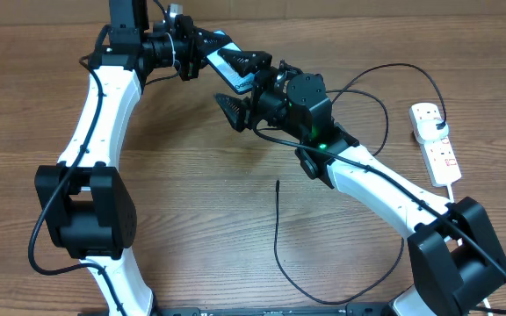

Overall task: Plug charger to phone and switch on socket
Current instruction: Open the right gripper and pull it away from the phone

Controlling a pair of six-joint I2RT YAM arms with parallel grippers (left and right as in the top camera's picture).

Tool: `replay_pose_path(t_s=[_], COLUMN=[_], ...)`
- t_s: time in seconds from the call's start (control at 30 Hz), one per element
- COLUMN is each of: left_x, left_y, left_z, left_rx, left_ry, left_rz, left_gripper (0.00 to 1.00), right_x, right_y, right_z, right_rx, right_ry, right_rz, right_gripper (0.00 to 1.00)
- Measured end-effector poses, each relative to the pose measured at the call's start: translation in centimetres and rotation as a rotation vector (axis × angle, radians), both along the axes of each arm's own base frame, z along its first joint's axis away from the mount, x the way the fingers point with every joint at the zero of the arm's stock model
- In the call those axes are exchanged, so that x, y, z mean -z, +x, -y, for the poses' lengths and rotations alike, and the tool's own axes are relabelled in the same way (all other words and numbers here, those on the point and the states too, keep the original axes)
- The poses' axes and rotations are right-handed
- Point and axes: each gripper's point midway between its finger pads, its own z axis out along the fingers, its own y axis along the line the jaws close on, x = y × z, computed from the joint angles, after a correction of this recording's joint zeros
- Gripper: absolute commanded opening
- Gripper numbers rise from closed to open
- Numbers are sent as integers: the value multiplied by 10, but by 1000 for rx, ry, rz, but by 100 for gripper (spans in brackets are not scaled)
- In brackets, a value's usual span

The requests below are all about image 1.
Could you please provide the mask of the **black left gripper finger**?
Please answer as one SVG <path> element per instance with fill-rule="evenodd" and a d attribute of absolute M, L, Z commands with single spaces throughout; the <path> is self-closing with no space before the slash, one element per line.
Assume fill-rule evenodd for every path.
<path fill-rule="evenodd" d="M 198 61 L 203 61 L 212 52 L 223 48 L 229 44 L 232 39 L 224 32 L 210 32 L 206 29 L 198 28 L 195 37 Z"/>
<path fill-rule="evenodd" d="M 265 51 L 237 51 L 221 48 L 218 55 L 228 63 L 238 75 L 255 74 L 271 66 L 272 55 Z"/>

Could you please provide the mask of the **blue Galaxy smartphone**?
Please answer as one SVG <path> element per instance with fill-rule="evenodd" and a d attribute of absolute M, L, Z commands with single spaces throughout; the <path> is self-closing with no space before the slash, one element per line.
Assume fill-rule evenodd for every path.
<path fill-rule="evenodd" d="M 254 75 L 248 74 L 240 76 L 229 63 L 223 60 L 218 54 L 219 48 L 210 53 L 206 60 L 208 64 L 215 70 L 215 72 L 224 80 L 224 82 L 232 89 L 237 95 L 248 93 L 252 90 L 252 83 Z"/>

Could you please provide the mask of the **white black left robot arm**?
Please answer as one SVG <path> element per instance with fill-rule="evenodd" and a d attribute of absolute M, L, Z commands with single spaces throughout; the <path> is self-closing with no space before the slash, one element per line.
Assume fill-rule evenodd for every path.
<path fill-rule="evenodd" d="M 119 175 L 134 107 L 158 68 L 174 68 L 176 77 L 189 81 L 210 66 L 241 95 L 251 90 L 255 73 L 271 65 L 271 57 L 242 51 L 224 32 L 198 28 L 176 5 L 163 10 L 158 24 L 149 22 L 143 1 L 112 1 L 109 9 L 110 23 L 80 59 L 89 88 L 76 130 L 57 163 L 37 170 L 42 211 L 35 229 L 46 228 L 76 268 L 95 277 L 109 314 L 156 315 L 155 294 L 132 248 L 134 202 Z"/>

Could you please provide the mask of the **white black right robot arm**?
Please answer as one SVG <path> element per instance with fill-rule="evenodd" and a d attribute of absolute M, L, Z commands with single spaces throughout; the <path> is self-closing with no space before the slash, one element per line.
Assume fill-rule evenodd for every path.
<path fill-rule="evenodd" d="M 367 206 L 408 248 L 412 285 L 386 303 L 349 298 L 347 313 L 495 313 L 486 299 L 506 285 L 506 255 L 481 204 L 422 190 L 379 162 L 334 120 L 321 76 L 254 57 L 214 69 L 233 90 L 216 99 L 236 131 L 266 123 L 286 133 L 308 177 Z"/>

